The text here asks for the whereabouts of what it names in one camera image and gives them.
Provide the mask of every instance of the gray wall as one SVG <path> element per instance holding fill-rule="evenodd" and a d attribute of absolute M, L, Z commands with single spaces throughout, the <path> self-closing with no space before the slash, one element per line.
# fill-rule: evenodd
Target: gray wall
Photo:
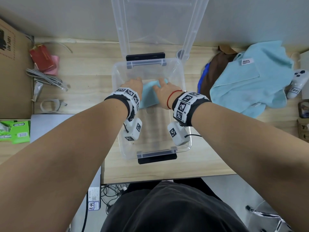
<path fill-rule="evenodd" d="M 309 46 L 308 7 L 309 0 L 210 0 L 195 44 Z M 110 0 L 1 0 L 0 16 L 34 36 L 118 40 Z"/>

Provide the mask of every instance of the person's left arm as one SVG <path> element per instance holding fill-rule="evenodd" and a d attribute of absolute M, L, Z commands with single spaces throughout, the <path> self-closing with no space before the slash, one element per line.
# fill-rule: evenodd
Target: person's left arm
<path fill-rule="evenodd" d="M 141 79 L 122 87 L 141 99 Z M 128 110 L 108 99 L 64 121 L 0 165 L 2 231 L 65 231 Z"/>

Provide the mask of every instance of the red package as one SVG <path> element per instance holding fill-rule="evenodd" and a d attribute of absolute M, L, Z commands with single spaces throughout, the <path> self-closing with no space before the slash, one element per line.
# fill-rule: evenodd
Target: red package
<path fill-rule="evenodd" d="M 29 53 L 40 72 L 45 72 L 56 68 L 56 64 L 53 62 L 52 57 L 45 45 L 36 45 L 29 51 Z"/>

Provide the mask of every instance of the white controller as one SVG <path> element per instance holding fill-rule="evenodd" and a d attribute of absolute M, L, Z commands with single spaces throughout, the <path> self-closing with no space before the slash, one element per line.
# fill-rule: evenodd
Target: white controller
<path fill-rule="evenodd" d="M 128 141 L 136 141 L 139 138 L 142 125 L 143 123 L 140 118 L 134 118 L 132 121 L 126 120 L 126 128 L 123 130 L 122 135 Z"/>
<path fill-rule="evenodd" d="M 288 99 L 291 98 L 295 98 L 299 92 L 302 90 L 302 88 L 304 87 L 304 85 L 306 84 L 306 82 L 309 79 L 309 72 L 306 70 L 295 70 L 294 71 L 294 78 L 292 80 L 292 87 L 289 90 L 288 94 L 286 95 L 286 97 Z"/>
<path fill-rule="evenodd" d="M 186 127 L 181 126 L 179 122 L 173 121 L 168 125 L 168 131 L 170 135 L 172 136 L 173 142 L 175 143 L 176 146 L 181 146 L 188 141 L 190 141 L 190 137 L 186 131 Z"/>

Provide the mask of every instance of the cardboard box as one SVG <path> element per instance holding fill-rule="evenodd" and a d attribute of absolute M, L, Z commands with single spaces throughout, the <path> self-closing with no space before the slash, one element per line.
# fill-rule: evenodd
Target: cardboard box
<path fill-rule="evenodd" d="M 24 34 L 0 19 L 0 119 L 29 119 L 33 114 L 32 43 Z"/>
<path fill-rule="evenodd" d="M 309 143 L 309 129 L 307 124 L 309 124 L 309 118 L 297 119 L 298 137 Z"/>

